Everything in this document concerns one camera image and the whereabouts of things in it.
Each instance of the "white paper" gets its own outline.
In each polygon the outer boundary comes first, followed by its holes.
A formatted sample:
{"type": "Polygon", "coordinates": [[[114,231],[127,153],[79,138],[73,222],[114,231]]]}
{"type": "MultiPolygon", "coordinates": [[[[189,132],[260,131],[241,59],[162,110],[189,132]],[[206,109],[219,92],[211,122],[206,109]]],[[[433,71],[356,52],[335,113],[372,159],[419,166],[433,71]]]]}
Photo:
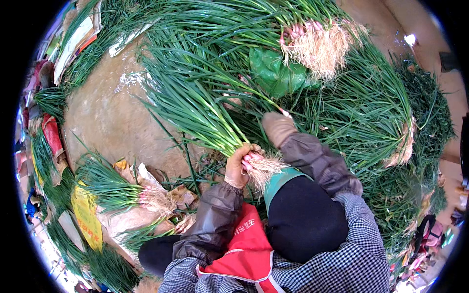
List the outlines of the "white paper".
{"type": "Polygon", "coordinates": [[[111,55],[111,57],[117,56],[122,50],[124,50],[125,46],[127,46],[128,43],[132,42],[136,37],[138,37],[141,33],[146,31],[147,29],[149,29],[153,24],[155,24],[160,19],[161,19],[161,17],[158,18],[157,20],[149,23],[149,24],[146,24],[145,26],[143,26],[140,29],[134,30],[127,37],[127,39],[125,40],[125,43],[122,46],[121,46],[121,44],[122,44],[122,41],[124,40],[124,35],[121,35],[121,37],[117,39],[115,44],[112,45],[111,47],[109,47],[109,55],[111,55]]]}
{"type": "Polygon", "coordinates": [[[155,177],[150,172],[148,172],[144,163],[140,163],[140,165],[138,166],[138,173],[140,174],[140,176],[142,176],[143,179],[146,179],[155,186],[161,187],[161,189],[163,189],[158,180],[156,180],[155,177]]]}
{"type": "Polygon", "coordinates": [[[65,234],[72,240],[72,242],[78,247],[81,251],[85,252],[84,244],[80,233],[73,223],[72,217],[68,211],[63,212],[59,217],[59,224],[62,226],[65,234]]]}
{"type": "Polygon", "coordinates": [[[60,77],[62,72],[67,65],[68,60],[70,57],[75,54],[76,46],[82,41],[82,39],[86,36],[86,34],[93,29],[93,21],[91,21],[90,17],[87,17],[80,26],[76,29],[73,33],[72,37],[65,45],[64,50],[62,51],[62,55],[60,55],[59,60],[55,64],[54,70],[54,84],[59,85],[60,77]]]}

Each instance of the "vendor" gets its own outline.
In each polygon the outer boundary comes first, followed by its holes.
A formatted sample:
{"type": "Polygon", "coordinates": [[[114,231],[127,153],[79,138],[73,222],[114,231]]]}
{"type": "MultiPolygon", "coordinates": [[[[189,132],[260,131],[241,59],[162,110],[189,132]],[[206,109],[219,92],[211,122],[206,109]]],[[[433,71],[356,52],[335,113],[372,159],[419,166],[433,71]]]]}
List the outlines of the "vendor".
{"type": "Polygon", "coordinates": [[[294,167],[266,186],[266,232],[243,203],[253,149],[244,144],[228,159],[225,181],[201,197],[185,234],[142,245],[142,266],[164,274],[159,292],[388,292],[383,241],[343,158],[298,133],[291,118],[267,113],[262,125],[294,167]]]}

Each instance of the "roots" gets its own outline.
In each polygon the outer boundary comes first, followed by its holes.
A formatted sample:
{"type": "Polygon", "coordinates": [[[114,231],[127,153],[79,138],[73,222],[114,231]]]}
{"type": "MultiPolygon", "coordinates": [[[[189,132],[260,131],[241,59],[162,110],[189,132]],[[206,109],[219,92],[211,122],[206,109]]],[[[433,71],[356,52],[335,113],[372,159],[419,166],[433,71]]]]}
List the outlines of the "roots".
{"type": "Polygon", "coordinates": [[[250,180],[256,190],[260,191],[260,197],[265,192],[265,185],[272,175],[283,173],[282,169],[291,167],[278,159],[251,159],[249,163],[253,169],[249,170],[250,180]]]}
{"type": "Polygon", "coordinates": [[[412,144],[414,143],[415,130],[416,120],[414,117],[412,117],[410,127],[407,125],[407,123],[404,123],[402,127],[401,141],[399,142],[396,151],[389,158],[383,161],[384,168],[403,165],[410,160],[410,157],[412,156],[412,144]]]}
{"type": "Polygon", "coordinates": [[[196,214],[186,214],[184,219],[176,226],[177,234],[184,234],[196,222],[196,214]]]}
{"type": "Polygon", "coordinates": [[[147,186],[140,193],[139,203],[150,211],[159,212],[162,217],[170,216],[176,209],[176,201],[167,196],[167,191],[155,186],[147,186]]]}
{"type": "Polygon", "coordinates": [[[144,277],[134,288],[135,293],[155,293],[158,291],[161,281],[156,281],[150,277],[144,277]]]}
{"type": "Polygon", "coordinates": [[[293,61],[301,63],[311,70],[313,79],[331,80],[335,77],[336,68],[345,66],[345,54],[349,46],[356,43],[359,30],[366,32],[364,26],[345,21],[343,24],[333,22],[328,30],[313,20],[306,22],[305,27],[293,25],[293,29],[286,30],[291,42],[285,45],[283,36],[280,38],[284,63],[286,66],[293,61]]]}

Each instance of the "concrete floor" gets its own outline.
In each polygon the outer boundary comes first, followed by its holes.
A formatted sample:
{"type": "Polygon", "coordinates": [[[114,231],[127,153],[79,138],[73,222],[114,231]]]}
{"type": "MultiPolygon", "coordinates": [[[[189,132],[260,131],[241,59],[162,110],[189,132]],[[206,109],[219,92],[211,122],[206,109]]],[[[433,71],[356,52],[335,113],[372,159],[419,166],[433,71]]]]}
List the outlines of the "concrete floor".
{"type": "MultiPolygon", "coordinates": [[[[173,142],[134,97],[145,97],[138,75],[129,75],[144,70],[136,62],[137,47],[138,40],[114,58],[106,54],[86,83],[68,97],[63,130],[70,165],[75,169],[76,160],[86,152],[75,134],[111,163],[125,157],[132,164],[136,159],[137,165],[143,162],[153,174],[154,169],[161,169],[169,177],[186,177],[185,157],[177,148],[168,150],[173,142]]],[[[174,127],[163,124],[177,135],[174,127]]],[[[191,151],[200,155],[203,150],[191,151]]]]}

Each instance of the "plastic bag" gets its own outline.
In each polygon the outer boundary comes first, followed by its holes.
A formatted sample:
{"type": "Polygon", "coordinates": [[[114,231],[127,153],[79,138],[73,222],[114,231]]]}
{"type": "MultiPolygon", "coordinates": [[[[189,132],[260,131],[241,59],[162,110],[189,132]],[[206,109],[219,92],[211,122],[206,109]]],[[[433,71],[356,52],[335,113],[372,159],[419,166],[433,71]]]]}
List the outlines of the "plastic bag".
{"type": "Polygon", "coordinates": [[[319,87],[319,82],[308,78],[308,69],[301,64],[283,64],[282,56],[274,51],[250,48],[249,61],[253,76],[270,97],[281,98],[301,87],[319,87]]]}

